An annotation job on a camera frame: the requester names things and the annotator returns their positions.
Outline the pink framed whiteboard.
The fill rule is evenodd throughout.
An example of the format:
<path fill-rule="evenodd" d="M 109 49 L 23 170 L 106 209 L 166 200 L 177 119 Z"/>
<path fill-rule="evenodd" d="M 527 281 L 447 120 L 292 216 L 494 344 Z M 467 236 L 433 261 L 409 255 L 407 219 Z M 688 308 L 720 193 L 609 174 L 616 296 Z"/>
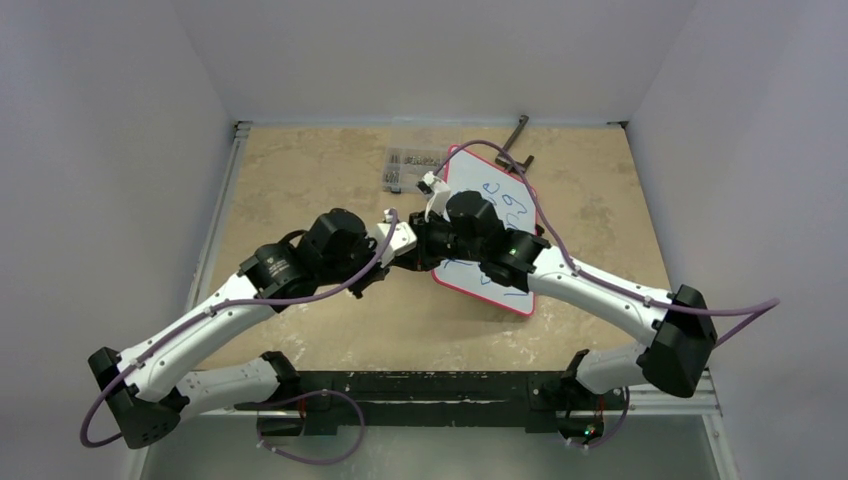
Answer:
<path fill-rule="evenodd" d="M 517 177 L 467 150 L 456 151 L 440 173 L 453 194 L 475 191 L 490 202 L 498 218 L 508 228 L 532 232 L 537 220 L 525 184 Z M 479 265 L 464 260 L 446 260 L 431 272 L 434 281 L 444 287 L 483 300 L 512 313 L 529 316 L 535 310 L 535 296 L 515 287 L 494 283 Z"/>

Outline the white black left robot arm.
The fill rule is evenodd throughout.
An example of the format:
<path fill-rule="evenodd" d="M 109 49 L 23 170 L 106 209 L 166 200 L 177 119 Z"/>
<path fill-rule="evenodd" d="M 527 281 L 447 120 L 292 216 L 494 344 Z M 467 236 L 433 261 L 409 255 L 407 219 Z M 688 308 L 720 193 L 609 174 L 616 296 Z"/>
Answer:
<path fill-rule="evenodd" d="M 394 265 L 408 266 L 421 236 L 389 209 L 367 229 L 354 213 L 332 209 L 306 230 L 260 246 L 207 299 L 152 337 L 88 358 L 100 389 L 85 414 L 88 448 L 121 440 L 131 449 L 160 441 L 192 416 L 243 403 L 284 409 L 297 399 L 299 376 L 279 352 L 237 367 L 198 365 L 244 331 L 290 306 L 348 291 L 361 297 Z"/>

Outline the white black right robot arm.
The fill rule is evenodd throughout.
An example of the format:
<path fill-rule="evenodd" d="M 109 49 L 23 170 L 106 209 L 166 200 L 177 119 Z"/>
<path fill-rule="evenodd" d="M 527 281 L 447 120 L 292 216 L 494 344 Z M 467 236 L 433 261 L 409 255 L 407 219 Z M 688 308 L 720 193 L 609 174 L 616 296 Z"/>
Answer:
<path fill-rule="evenodd" d="M 452 196 L 443 214 L 409 217 L 417 237 L 398 267 L 430 271 L 446 261 L 474 263 L 491 284 L 563 301 L 622 330 L 634 342 L 577 353 L 561 381 L 564 399 L 584 407 L 618 387 L 650 384 L 678 398 L 694 395 L 717 344 L 702 294 L 640 287 L 567 258 L 541 236 L 509 228 L 474 191 Z"/>

